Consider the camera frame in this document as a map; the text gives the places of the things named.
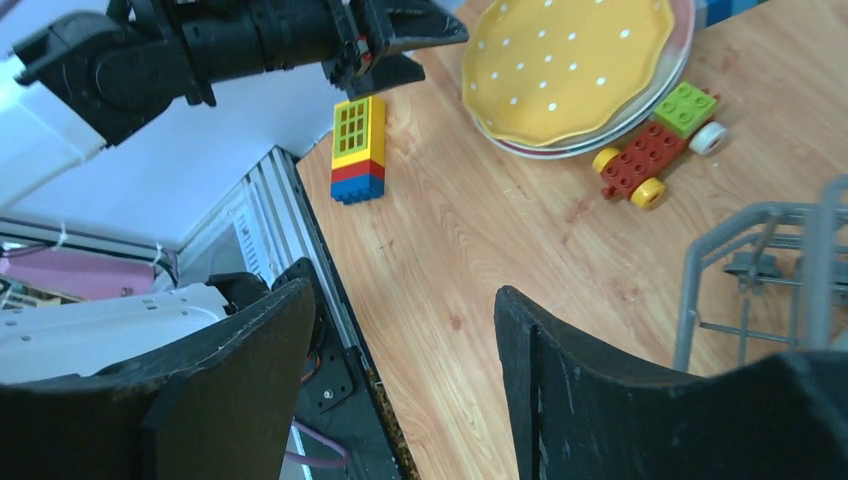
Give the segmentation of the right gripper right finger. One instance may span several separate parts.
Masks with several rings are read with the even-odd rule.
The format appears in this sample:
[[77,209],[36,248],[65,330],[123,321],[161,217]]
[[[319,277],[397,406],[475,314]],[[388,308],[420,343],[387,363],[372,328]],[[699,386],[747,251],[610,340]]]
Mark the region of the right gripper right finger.
[[497,349],[522,479],[843,479],[847,356],[698,377],[618,349],[512,286]]

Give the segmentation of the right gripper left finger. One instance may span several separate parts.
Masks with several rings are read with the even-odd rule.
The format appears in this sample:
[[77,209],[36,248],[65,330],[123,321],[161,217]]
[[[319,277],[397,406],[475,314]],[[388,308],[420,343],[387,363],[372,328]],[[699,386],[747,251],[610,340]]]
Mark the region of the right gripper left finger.
[[1,389],[5,479],[275,479],[316,304],[299,278],[90,376]]

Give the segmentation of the grey wire dish rack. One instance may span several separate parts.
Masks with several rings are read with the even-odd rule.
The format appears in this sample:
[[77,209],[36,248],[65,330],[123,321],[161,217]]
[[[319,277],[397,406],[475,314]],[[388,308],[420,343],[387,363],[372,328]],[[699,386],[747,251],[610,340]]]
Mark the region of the grey wire dish rack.
[[[705,271],[723,261],[723,272],[742,295],[739,324],[705,321],[700,313]],[[788,331],[756,331],[750,326],[750,299],[768,286],[789,291]],[[737,362],[744,365],[751,339],[791,350],[846,351],[847,332],[834,323],[834,311],[847,306],[847,178],[831,180],[815,203],[751,204],[703,234],[687,249],[681,282],[672,367],[689,368],[698,328],[734,335]]]

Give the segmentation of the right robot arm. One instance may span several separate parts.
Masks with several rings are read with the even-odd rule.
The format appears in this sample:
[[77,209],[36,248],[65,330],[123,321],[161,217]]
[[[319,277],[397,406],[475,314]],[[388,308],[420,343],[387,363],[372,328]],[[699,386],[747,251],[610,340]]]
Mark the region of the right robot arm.
[[[275,479],[316,317],[311,283],[230,307],[210,284],[1,315],[5,479]],[[497,292],[523,479],[843,479],[847,356],[699,378]]]

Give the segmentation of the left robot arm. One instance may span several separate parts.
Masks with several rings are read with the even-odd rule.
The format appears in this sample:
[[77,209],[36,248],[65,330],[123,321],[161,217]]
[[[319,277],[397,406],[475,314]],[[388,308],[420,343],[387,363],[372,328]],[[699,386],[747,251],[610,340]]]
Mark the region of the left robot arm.
[[1,59],[1,204],[117,146],[178,98],[318,64],[356,100],[424,79],[414,50],[460,44],[433,1],[112,1],[67,13]]

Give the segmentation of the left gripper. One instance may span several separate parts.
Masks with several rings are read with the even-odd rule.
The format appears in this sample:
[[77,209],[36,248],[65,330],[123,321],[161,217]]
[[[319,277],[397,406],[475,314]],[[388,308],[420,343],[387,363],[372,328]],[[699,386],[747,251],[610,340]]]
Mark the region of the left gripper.
[[322,68],[351,101],[425,80],[423,66],[400,53],[469,39],[466,26],[435,1],[329,0],[326,5],[338,43]]

